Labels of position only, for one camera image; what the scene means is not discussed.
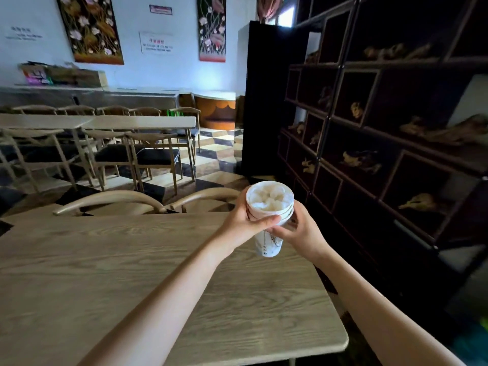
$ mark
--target curtain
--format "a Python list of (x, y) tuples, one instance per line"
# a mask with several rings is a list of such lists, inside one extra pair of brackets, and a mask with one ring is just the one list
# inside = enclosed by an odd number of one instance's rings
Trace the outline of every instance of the curtain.
[(283, 0), (257, 0), (258, 17), (261, 23), (265, 23), (275, 16)]

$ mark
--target wall hanging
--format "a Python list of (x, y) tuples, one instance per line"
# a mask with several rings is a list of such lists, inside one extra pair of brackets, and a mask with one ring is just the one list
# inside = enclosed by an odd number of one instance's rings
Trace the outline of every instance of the wall hanging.
[(225, 0), (197, 0), (200, 60), (225, 62)]
[(123, 64), (111, 0), (58, 0), (75, 61)]

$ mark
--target white cup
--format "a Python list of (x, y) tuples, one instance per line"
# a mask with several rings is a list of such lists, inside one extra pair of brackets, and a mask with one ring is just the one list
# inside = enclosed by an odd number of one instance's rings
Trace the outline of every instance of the white cup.
[[(279, 211), (264, 211), (262, 209), (253, 208), (251, 203), (249, 202), (249, 192), (253, 192), (257, 188), (261, 188), (264, 186), (273, 185), (273, 186), (281, 186), (287, 193), (290, 193), (293, 196), (293, 191), (291, 189), (276, 181), (262, 181), (258, 182), (257, 184), (252, 185), (246, 193), (246, 202), (247, 202), (247, 216), (251, 221), (260, 220), (261, 218), (273, 215), (279, 215), (281, 217), (281, 221), (277, 223), (278, 226), (285, 224), (293, 214), (293, 199), (292, 202), (287, 205), (284, 209)], [(281, 245), (283, 243), (283, 239), (273, 236), (269, 232), (262, 231), (254, 236), (255, 245), (256, 245), (256, 252), (263, 256), (263, 257), (274, 257), (276, 256), (280, 250)]]

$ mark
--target sign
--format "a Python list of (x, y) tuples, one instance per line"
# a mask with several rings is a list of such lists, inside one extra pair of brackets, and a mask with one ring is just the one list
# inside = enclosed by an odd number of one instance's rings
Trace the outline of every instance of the sign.
[(43, 33), (32, 27), (12, 25), (5, 28), (5, 38), (9, 41), (40, 42), (44, 40)]
[(173, 36), (152, 32), (139, 32), (143, 54), (173, 54)]
[(169, 6), (149, 5), (149, 10), (154, 14), (173, 15), (173, 9)]

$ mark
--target hand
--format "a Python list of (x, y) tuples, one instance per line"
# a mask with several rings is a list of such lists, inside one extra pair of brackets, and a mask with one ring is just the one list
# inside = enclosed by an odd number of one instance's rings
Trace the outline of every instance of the hand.
[(257, 221), (249, 221), (247, 217), (246, 192), (249, 186), (241, 192), (236, 200), (236, 206), (229, 213), (222, 226), (209, 238), (208, 242), (216, 244), (227, 257), (235, 248), (251, 239), (258, 232), (276, 225), (280, 216), (268, 216)]
[(295, 201), (294, 210), (292, 219), (295, 218), (298, 223), (288, 223), (290, 227), (295, 228), (294, 231), (287, 230), (282, 226), (274, 226), (266, 231), (289, 242), (298, 254), (315, 264), (318, 259), (327, 256), (333, 250), (327, 244), (319, 227), (308, 214), (308, 210), (304, 205)]

